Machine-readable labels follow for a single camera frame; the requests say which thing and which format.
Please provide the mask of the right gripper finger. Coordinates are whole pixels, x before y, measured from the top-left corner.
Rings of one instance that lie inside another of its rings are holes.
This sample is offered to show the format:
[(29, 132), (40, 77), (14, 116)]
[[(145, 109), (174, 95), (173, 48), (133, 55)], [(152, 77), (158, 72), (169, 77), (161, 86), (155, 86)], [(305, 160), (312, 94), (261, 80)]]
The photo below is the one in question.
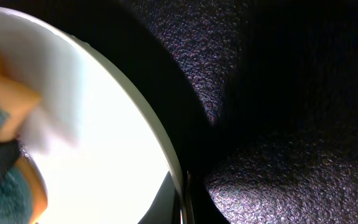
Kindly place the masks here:
[(169, 172), (138, 224), (179, 224), (179, 198)]

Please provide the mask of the green yellow sponge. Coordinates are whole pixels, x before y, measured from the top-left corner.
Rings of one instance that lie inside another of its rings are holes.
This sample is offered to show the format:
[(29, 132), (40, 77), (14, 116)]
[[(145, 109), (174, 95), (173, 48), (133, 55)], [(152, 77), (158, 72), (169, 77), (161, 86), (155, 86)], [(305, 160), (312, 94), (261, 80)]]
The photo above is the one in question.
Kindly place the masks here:
[(48, 206), (44, 180), (22, 150), (18, 132), (40, 96), (6, 76), (0, 56), (0, 142), (17, 140), (21, 155), (0, 183), (0, 224), (33, 224)]

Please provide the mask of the light blue plate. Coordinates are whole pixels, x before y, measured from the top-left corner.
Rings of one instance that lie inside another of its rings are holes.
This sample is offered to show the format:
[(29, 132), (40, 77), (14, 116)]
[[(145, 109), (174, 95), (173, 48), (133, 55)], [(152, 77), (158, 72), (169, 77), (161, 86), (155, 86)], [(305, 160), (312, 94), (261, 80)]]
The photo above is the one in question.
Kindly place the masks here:
[(40, 223), (139, 223), (167, 174), (185, 223), (183, 175), (157, 115), (88, 43), (0, 7), (9, 75), (41, 94), (20, 137), (48, 192)]

